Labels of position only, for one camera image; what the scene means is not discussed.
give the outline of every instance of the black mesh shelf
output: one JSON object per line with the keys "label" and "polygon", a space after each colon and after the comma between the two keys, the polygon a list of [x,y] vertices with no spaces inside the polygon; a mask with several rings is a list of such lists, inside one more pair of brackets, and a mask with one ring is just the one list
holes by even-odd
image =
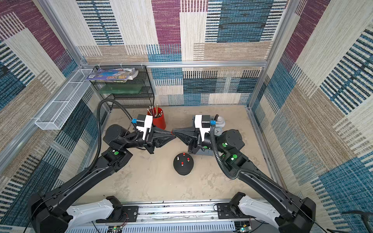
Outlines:
{"label": "black mesh shelf", "polygon": [[[126,108],[149,108],[150,105],[154,105],[154,92],[150,85],[149,75],[146,69],[146,66],[96,66],[93,71],[96,72],[98,69],[108,70],[108,69],[118,69],[118,68],[131,68],[134,67],[139,71],[138,75],[133,80],[127,80],[124,83],[121,82],[98,82],[91,81],[93,86],[99,91],[103,85],[112,85],[112,84],[142,84],[139,93],[136,94],[110,94],[107,98],[114,99],[122,104]],[[116,105],[110,105],[110,109],[118,108]]]}

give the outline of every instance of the book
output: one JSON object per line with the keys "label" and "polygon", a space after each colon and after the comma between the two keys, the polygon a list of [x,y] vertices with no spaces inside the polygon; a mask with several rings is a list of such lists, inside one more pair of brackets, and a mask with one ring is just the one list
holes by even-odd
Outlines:
{"label": "book", "polygon": [[85,80],[97,82],[126,82],[133,80],[138,75],[138,70],[135,68],[120,68],[103,70],[98,69],[95,74],[89,75]]}

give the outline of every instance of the green tray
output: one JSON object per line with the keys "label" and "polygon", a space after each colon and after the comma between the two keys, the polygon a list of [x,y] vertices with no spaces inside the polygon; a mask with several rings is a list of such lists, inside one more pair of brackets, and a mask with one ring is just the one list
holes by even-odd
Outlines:
{"label": "green tray", "polygon": [[99,92],[101,94],[138,94],[143,84],[109,84],[103,86]]}

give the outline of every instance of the pencil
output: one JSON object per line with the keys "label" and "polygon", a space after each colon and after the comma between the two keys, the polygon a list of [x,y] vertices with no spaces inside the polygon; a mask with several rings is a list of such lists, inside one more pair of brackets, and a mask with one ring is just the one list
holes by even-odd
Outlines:
{"label": "pencil", "polygon": [[151,114],[151,116],[152,117],[154,117],[154,114],[153,114],[153,111],[152,111],[152,109],[151,109],[151,106],[149,105],[149,109],[150,109],[150,114]]}

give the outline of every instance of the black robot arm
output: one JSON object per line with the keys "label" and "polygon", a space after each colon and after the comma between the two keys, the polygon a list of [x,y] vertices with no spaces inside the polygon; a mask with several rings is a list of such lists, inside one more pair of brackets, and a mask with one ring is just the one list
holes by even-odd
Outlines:
{"label": "black robot arm", "polygon": [[[209,115],[202,115],[202,124],[199,125],[210,128],[211,125],[207,124],[207,119],[210,119]],[[238,130],[224,131],[220,136],[214,136],[215,140],[211,140],[210,134],[204,133],[204,140],[202,141],[200,132],[204,130],[196,128],[196,125],[195,120],[193,127],[173,129],[172,133],[188,146],[188,152],[192,154],[196,154],[200,149],[212,150],[213,145],[211,143],[216,142],[216,148],[221,153],[216,152],[216,157],[218,157],[218,163],[221,162],[222,164],[223,172],[226,172],[230,179],[238,178],[250,185],[278,211],[279,216],[276,217],[275,221],[280,232],[310,232],[315,220],[316,204],[310,198],[301,199],[281,187],[241,153],[240,149],[245,144]],[[237,216],[245,214],[238,207],[243,196],[245,194],[237,193],[231,200],[231,210]]]}
{"label": "black robot arm", "polygon": [[[138,116],[139,125],[144,118],[145,115]],[[93,169],[82,180],[76,182],[85,171],[44,195],[32,195],[28,200],[28,214],[35,231],[65,232],[73,218],[66,210],[97,183],[123,168],[132,157],[128,148],[145,148],[153,154],[155,147],[162,147],[176,138],[171,132],[154,126],[150,132],[146,131],[145,140],[142,139],[143,134],[144,132],[140,132],[138,139],[131,142],[137,136],[137,132],[130,133],[119,125],[109,126],[103,138],[109,148],[101,154]],[[116,199],[110,201],[115,205]]]}

